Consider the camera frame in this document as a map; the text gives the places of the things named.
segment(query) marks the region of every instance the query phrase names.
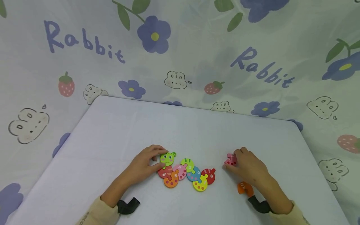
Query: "beige sleeve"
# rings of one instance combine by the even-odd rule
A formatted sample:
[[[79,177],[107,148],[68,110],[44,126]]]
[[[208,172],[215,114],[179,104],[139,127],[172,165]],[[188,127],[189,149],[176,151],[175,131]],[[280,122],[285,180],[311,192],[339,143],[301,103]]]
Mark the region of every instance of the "beige sleeve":
[[[302,215],[301,210],[294,201],[291,201],[294,205],[292,211],[289,214],[277,215],[270,212],[270,217],[273,219],[276,225],[310,225],[310,223]]]
[[[111,208],[98,197],[76,225],[115,225],[118,218],[117,206]]]

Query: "strawberry print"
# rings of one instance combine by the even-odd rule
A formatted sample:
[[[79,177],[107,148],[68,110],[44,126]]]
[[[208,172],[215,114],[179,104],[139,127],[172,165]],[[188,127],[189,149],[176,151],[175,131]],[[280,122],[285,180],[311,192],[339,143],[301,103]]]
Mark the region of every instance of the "strawberry print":
[[[209,83],[205,86],[204,91],[205,93],[207,93],[208,95],[214,95],[217,94],[221,91],[222,89],[222,84],[225,82],[218,82],[218,81],[214,81],[212,83]]]
[[[360,153],[360,139],[353,135],[341,135],[337,139],[337,143],[342,149],[348,152]]]
[[[59,92],[62,96],[70,97],[74,93],[75,84],[72,78],[65,72],[64,76],[59,78]]]

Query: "pink puzzle piece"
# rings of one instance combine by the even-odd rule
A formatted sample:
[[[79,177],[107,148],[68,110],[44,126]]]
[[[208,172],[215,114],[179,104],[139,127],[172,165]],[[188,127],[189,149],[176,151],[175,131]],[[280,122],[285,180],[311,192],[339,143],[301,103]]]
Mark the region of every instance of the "pink puzzle piece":
[[[182,180],[186,177],[186,167],[187,166],[188,165],[185,163],[184,165],[178,164],[173,167],[174,170],[179,170],[179,173],[177,174],[177,176],[179,177],[179,180]]]
[[[229,154],[227,154],[227,157],[228,157],[228,159],[224,162],[224,164],[231,164],[234,166],[238,163],[236,156],[234,156],[233,154],[229,153]]]

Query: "green leaf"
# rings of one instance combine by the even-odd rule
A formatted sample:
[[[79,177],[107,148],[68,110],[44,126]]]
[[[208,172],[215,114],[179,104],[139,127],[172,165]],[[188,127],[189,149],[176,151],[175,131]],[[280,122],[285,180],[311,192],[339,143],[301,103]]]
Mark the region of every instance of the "green leaf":
[[[231,0],[215,0],[214,4],[215,8],[221,13],[232,10],[234,8]]]
[[[242,13],[238,13],[236,14],[231,20],[230,23],[228,25],[228,32],[232,32],[241,22],[241,20],[243,19],[243,14]]]
[[[354,144],[354,146],[360,149],[360,138],[357,139],[357,142]]]
[[[345,44],[343,42],[337,43],[328,53],[326,56],[325,62],[329,62],[333,58],[335,58],[345,47]]]
[[[122,25],[129,31],[130,30],[130,18],[126,9],[122,5],[117,5],[117,13],[119,14]]]
[[[214,87],[219,88],[220,90],[222,89],[222,84],[224,84],[225,82],[218,82],[218,81],[214,81]]]
[[[134,0],[132,2],[132,11],[136,14],[143,13],[149,5],[150,0]]]
[[[350,49],[358,49],[358,48],[360,48],[360,40],[350,45]]]
[[[0,15],[4,18],[6,18],[6,16],[7,16],[6,8],[5,8],[5,4],[4,4],[3,0],[0,0]]]

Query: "green caterpillar head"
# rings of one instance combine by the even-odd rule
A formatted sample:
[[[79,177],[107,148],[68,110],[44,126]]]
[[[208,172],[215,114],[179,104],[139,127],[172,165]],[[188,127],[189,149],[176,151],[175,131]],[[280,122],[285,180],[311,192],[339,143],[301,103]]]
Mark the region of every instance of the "green caterpillar head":
[[[166,164],[166,166],[170,166],[174,163],[174,157],[176,156],[175,152],[168,152],[166,154],[163,154],[160,156],[160,162],[163,162]]]

